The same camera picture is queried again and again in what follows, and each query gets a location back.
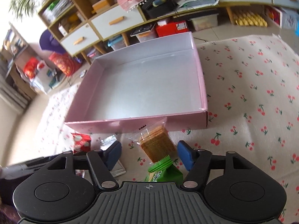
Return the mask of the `white shopping bag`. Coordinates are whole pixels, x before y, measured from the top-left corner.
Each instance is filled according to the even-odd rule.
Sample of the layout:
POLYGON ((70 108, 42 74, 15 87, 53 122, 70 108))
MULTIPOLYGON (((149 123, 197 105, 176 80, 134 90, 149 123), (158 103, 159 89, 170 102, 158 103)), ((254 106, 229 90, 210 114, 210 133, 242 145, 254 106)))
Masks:
POLYGON ((31 57, 26 62, 23 72, 29 79, 30 85, 45 94, 61 82, 61 73, 50 68, 44 60, 38 60, 36 57, 31 57))

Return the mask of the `clear storage bin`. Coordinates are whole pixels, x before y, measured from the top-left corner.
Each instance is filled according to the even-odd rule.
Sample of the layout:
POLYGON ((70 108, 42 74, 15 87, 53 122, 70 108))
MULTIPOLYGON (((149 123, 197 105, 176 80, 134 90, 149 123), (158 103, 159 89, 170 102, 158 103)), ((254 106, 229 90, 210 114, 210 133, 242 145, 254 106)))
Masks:
POLYGON ((216 14, 212 14, 212 15, 191 18, 191 22, 193 24, 195 31, 201 31, 204 29, 217 27, 218 26, 217 16, 218 16, 218 14, 216 13, 216 14))

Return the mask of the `green chip snack packet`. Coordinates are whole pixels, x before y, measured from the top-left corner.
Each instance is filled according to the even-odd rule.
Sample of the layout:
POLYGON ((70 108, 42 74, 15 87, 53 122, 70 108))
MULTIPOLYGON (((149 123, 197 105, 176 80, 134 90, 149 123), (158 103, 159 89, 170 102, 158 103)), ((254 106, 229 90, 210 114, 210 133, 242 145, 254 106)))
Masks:
POLYGON ((174 182, 181 185, 184 179, 183 173, 173 165, 169 155, 152 164, 147 172, 146 182, 174 182))

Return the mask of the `yellow egg tray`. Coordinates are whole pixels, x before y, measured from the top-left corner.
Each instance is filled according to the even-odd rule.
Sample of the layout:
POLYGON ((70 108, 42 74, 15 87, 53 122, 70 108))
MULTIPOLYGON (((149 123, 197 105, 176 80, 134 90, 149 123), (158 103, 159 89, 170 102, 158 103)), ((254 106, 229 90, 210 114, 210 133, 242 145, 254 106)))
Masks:
POLYGON ((233 19, 238 26, 268 27, 268 23, 261 15, 250 10, 236 10, 233 19))

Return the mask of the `clear pack brown crackers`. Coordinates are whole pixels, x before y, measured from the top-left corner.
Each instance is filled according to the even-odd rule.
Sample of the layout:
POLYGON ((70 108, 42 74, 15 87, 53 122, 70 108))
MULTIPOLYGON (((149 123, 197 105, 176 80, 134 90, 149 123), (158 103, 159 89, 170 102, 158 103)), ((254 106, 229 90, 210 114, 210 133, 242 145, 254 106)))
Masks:
POLYGON ((169 137, 166 123, 167 118, 161 118, 144 126, 129 137, 152 163, 156 163, 167 156, 174 158, 177 155, 177 148, 169 137))

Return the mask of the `black basket on shelf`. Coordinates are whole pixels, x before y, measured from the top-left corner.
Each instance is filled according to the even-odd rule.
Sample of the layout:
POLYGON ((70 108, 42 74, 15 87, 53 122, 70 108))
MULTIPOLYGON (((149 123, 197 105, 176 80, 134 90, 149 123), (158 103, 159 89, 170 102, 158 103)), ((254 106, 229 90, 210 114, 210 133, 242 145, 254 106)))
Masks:
POLYGON ((141 7, 143 13, 149 19, 164 16, 173 12, 176 8, 174 0, 147 0, 141 7))

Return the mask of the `wooden cabinet white drawers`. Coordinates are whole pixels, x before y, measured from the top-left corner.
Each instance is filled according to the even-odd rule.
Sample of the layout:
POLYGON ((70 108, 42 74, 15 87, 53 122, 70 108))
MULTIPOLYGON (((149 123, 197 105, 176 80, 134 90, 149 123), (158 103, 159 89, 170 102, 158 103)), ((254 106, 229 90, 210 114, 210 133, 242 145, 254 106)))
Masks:
MULTIPOLYGON (((105 50, 99 46, 99 42, 106 41, 116 35, 125 35, 126 32, 135 27, 154 22, 155 18, 150 18, 142 9, 142 3, 138 3, 132 9, 126 11, 120 7, 119 3, 96 13, 88 0, 71 0, 71 5, 64 10, 52 22, 43 17, 43 12, 55 0, 47 0, 38 12, 38 16, 47 26, 52 36, 68 52, 71 57, 78 54, 90 62, 85 50, 94 47, 100 53, 105 50), (73 13, 79 12, 83 21, 80 22, 71 32, 63 35, 58 29, 59 23, 73 13)), ((235 6, 250 6, 252 4, 274 5, 298 9, 298 0, 219 0, 218 7, 225 7, 228 13, 235 6)))

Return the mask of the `red box under cabinet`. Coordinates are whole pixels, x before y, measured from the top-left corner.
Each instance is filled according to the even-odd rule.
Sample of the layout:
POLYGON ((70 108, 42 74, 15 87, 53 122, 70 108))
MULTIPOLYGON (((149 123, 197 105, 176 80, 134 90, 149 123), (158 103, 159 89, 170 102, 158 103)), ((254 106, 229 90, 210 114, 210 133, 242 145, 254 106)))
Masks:
POLYGON ((187 23, 185 21, 170 22, 166 25, 156 27, 156 33, 158 37, 164 37, 184 32, 189 32, 187 23))

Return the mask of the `pink cardboard box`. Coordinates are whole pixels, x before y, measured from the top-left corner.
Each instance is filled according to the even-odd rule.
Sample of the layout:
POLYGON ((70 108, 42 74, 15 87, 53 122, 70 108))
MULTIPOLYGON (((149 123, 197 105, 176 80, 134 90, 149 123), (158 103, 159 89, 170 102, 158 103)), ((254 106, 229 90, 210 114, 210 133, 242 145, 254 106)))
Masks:
POLYGON ((80 133, 131 133, 161 119, 170 131, 207 127, 203 70, 190 32, 95 59, 65 124, 80 133))

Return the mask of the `cherry print blanket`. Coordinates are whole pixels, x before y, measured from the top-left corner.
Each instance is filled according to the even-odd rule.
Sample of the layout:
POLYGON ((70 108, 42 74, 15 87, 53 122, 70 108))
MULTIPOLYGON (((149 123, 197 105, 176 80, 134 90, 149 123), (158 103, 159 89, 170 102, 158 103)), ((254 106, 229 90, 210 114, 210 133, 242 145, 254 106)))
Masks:
POLYGON ((183 126, 171 140, 215 154, 238 152, 286 191, 280 221, 298 221, 298 55, 276 35, 209 42, 198 52, 208 125, 183 126))

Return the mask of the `red rice cracker packet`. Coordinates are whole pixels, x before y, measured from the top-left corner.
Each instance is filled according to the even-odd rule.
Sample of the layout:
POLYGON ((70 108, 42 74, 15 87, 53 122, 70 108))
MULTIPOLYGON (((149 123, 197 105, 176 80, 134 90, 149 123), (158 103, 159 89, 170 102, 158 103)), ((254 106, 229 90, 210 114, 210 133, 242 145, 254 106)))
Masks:
POLYGON ((83 133, 72 133, 73 136, 73 152, 90 152, 91 150, 91 137, 83 133))

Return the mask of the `purple hat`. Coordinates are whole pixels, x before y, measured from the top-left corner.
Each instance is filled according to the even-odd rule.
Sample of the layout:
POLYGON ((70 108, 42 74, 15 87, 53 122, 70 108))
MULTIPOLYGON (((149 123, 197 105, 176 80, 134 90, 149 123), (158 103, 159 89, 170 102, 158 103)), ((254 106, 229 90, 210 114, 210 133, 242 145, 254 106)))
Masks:
POLYGON ((49 30, 45 30, 40 37, 39 41, 42 50, 52 51, 59 54, 65 54, 66 50, 60 45, 60 43, 53 37, 49 30))

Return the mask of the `red round festive bag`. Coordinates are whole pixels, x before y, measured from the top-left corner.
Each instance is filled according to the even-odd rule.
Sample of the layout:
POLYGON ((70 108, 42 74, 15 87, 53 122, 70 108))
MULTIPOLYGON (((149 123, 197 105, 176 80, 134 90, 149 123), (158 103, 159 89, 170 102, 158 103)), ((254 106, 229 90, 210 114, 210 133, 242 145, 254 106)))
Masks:
POLYGON ((68 77, 72 76, 81 67, 81 63, 73 59, 68 53, 53 52, 49 55, 49 60, 68 77))

